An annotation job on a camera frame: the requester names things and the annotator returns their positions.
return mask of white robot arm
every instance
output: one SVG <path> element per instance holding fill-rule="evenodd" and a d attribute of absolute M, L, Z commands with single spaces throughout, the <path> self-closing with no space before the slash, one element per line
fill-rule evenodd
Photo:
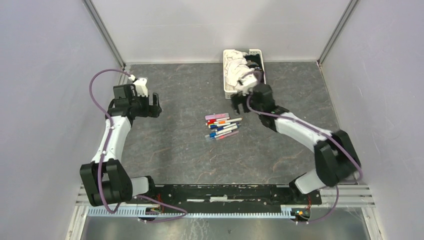
<path fill-rule="evenodd" d="M 361 166 L 346 132 L 342 130 L 331 132 L 316 127 L 284 107 L 276 105 L 272 89 L 267 84 L 259 83 L 250 90 L 250 96 L 244 95 L 243 92 L 231 96 L 231 104 L 236 113 L 240 113 L 239 104 L 242 104 L 245 113 L 251 110 L 257 112 L 265 127 L 293 138 L 315 155 L 315 169 L 297 177 L 289 184 L 296 194 L 304 195 L 326 186 L 334 187 L 357 170 L 354 163 L 331 140 L 342 146 L 356 165 Z"/>
<path fill-rule="evenodd" d="M 125 139 L 136 117 L 157 118 L 162 109 L 159 105 L 159 96 L 153 93 L 153 105 L 149 105 L 149 94 L 146 87 L 147 78 L 136 79 L 131 75 L 130 84 L 113 87 L 114 99 L 111 101 L 107 113 L 103 138 L 91 162 L 81 166 L 79 174 L 92 206 L 103 205 L 97 181 L 98 171 L 101 175 L 107 174 L 108 179 L 102 179 L 103 195 L 108 203 L 129 201 L 133 196 L 145 194 L 149 190 L 152 180 L 148 176 L 131 178 L 121 165 Z"/>

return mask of marker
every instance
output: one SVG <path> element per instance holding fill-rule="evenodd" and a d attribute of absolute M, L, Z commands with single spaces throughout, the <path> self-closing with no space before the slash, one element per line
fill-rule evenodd
<path fill-rule="evenodd" d="M 213 134 L 220 135 L 220 134 L 223 134 L 223 133 L 226 133 L 226 132 L 231 132 L 232 130 L 235 130 L 235 129 L 238 129 L 238 128 L 240 128 L 240 126 L 235 125 L 235 126 L 231 126 L 229 128 L 226 128 L 226 129 L 223 129 L 223 130 L 220 130 L 220 131 L 213 132 Z"/>
<path fill-rule="evenodd" d="M 230 118 L 229 117 L 223 117 L 223 118 L 218 118 L 218 119 L 211 119 L 211 120 L 207 121 L 206 126 L 209 125 L 209 124 L 213 124 L 215 122 L 225 121 L 225 120 L 228 120 L 228 119 L 230 119 Z"/>
<path fill-rule="evenodd" d="M 211 125 L 208 126 L 208 128 L 210 128 L 210 129 L 216 129 L 217 127 L 227 126 L 227 125 L 230 125 L 230 124 L 231 124 L 230 122 L 223 123 L 223 124 L 211 124 Z"/>
<path fill-rule="evenodd" d="M 218 135 L 212 136 L 212 137 L 206 137 L 206 136 L 205 136 L 205 138 L 207 138 L 208 140 L 212 140 L 212 139 L 216 139 L 216 138 L 222 137 L 222 136 L 224 136 L 224 135 L 227 135 L 227 134 L 229 134 L 229 133 L 231 133 L 231 132 L 232 132 L 232 131 L 224 132 L 224 133 L 221 133 L 221 134 L 218 134 Z"/>
<path fill-rule="evenodd" d="M 219 114 L 204 116 L 204 119 L 205 120 L 222 119 L 222 118 L 228 118 L 229 116 L 230 115 L 228 113 L 219 113 Z"/>
<path fill-rule="evenodd" d="M 220 126 L 220 127 L 212 129 L 212 132 L 221 131 L 223 129 L 231 128 L 232 126 L 235 126 L 237 124 L 239 124 L 239 122 L 231 123 L 230 125 L 226 125 L 226 126 Z"/>
<path fill-rule="evenodd" d="M 238 121 L 241 121 L 241 120 L 243 120 L 243 118 L 242 117 L 239 117 L 239 118 L 234 118 L 234 119 L 230 119 L 230 120 L 224 120 L 224 121 L 218 121 L 218 122 L 214 122 L 213 124 L 227 124 L 227 123 L 233 123 L 233 122 L 238 122 Z"/>
<path fill-rule="evenodd" d="M 220 136 L 222 134 L 227 134 L 228 132 L 231 132 L 232 130 L 235 130 L 235 129 L 238 129 L 238 128 L 239 128 L 238 125 L 234 125 L 234 126 L 231 126 L 231 127 L 227 128 L 227 129 L 223 129 L 223 130 L 220 130 L 220 131 L 209 133 L 209 134 L 205 135 L 204 137 L 205 138 L 214 138 L 215 136 Z"/>
<path fill-rule="evenodd" d="M 224 139 L 224 138 L 229 137 L 229 136 L 236 135 L 236 134 L 238 134 L 239 132 L 240 132 L 239 130 L 237 130 L 237 131 L 233 131 L 233 132 L 229 132 L 229 133 L 227 133 L 227 134 L 224 134 L 224 135 L 221 135 L 221 136 L 216 137 L 216 140 L 220 140 L 220 139 Z"/>

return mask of gray tabletop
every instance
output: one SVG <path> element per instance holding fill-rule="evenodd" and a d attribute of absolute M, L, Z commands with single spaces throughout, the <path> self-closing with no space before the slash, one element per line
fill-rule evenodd
<path fill-rule="evenodd" d="M 315 62 L 265 63 L 276 104 L 320 128 L 337 130 L 336 116 Z M 242 113 L 240 133 L 206 140 L 205 115 L 230 113 L 222 63 L 132 65 L 159 94 L 158 118 L 133 122 L 122 154 L 130 177 L 150 175 L 157 184 L 286 184 L 314 168 L 306 147 Z"/>

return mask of pen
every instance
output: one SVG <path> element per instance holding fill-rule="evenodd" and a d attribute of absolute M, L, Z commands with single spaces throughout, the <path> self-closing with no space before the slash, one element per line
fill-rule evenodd
<path fill-rule="evenodd" d="M 239 130 L 233 131 L 233 132 L 229 132 L 227 134 L 224 134 L 224 135 L 221 135 L 221 136 L 216 137 L 216 140 L 220 140 L 220 139 L 223 139 L 223 138 L 226 138 L 226 137 L 229 137 L 229 136 L 233 136 L 233 135 L 236 135 L 238 133 L 239 133 Z"/>
<path fill-rule="evenodd" d="M 217 131 L 221 131 L 223 129 L 231 128 L 232 126 L 235 126 L 237 124 L 239 124 L 239 122 L 234 122 L 234 123 L 231 123 L 230 125 L 226 125 L 226 126 L 220 126 L 220 127 L 212 129 L 212 132 L 217 132 Z"/>
<path fill-rule="evenodd" d="M 222 136 L 224 136 L 224 135 L 227 135 L 227 134 L 229 134 L 229 133 L 231 133 L 232 131 L 227 131 L 227 132 L 224 132 L 224 133 L 221 133 L 221 134 L 218 134 L 218 135 L 215 135 L 215 136 L 211 136 L 211 137 L 209 137 L 209 135 L 208 135 L 208 137 L 207 136 L 204 136 L 206 139 L 208 139 L 208 140 L 212 140 L 212 139 L 216 139 L 216 138 L 219 138 L 219 137 L 222 137 Z"/>
<path fill-rule="evenodd" d="M 230 124 L 231 124 L 230 122 L 223 123 L 223 124 L 211 124 L 211 125 L 208 126 L 208 128 L 210 128 L 210 129 L 216 129 L 217 127 L 227 126 L 227 125 L 230 125 Z"/>
<path fill-rule="evenodd" d="M 209 125 L 209 124 L 213 124 L 215 122 L 225 121 L 225 120 L 228 120 L 228 119 L 230 119 L 230 118 L 229 117 L 223 117 L 223 118 L 218 118 L 218 119 L 211 119 L 211 120 L 207 121 L 206 126 Z"/>
<path fill-rule="evenodd" d="M 205 135 L 204 137 L 205 138 L 214 138 L 215 136 L 219 136 L 221 134 L 231 132 L 232 130 L 235 130 L 235 129 L 238 129 L 238 128 L 239 128 L 238 125 L 234 125 L 234 126 L 231 126 L 227 129 L 223 129 L 223 130 L 220 130 L 220 131 L 209 133 L 209 134 Z"/>
<path fill-rule="evenodd" d="M 242 117 L 239 117 L 239 118 L 234 118 L 234 119 L 229 119 L 229 120 L 214 122 L 213 124 L 227 124 L 227 123 L 238 122 L 238 121 L 241 121 L 241 120 L 243 120 L 243 118 Z"/>

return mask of white bin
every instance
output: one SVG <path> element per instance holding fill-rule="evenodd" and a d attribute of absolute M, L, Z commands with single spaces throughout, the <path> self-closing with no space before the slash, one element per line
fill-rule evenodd
<path fill-rule="evenodd" d="M 257 55 L 259 54 L 260 57 L 260 64 L 262 65 L 263 70 L 263 83 L 266 84 L 267 81 L 265 79 L 265 67 L 264 67 L 264 58 L 262 57 L 262 51 L 259 49 L 236 49 L 237 51 L 247 53 L 247 55 Z M 224 92 L 225 92 L 225 99 L 231 99 L 231 95 L 236 94 L 236 90 L 229 89 L 229 85 L 226 82 L 226 76 L 225 76 L 225 65 L 226 65 L 226 59 L 225 59 L 225 53 L 226 51 L 234 51 L 234 49 L 225 49 L 222 55 L 223 64 L 222 64 L 222 75 L 223 75 L 223 82 L 224 82 Z"/>

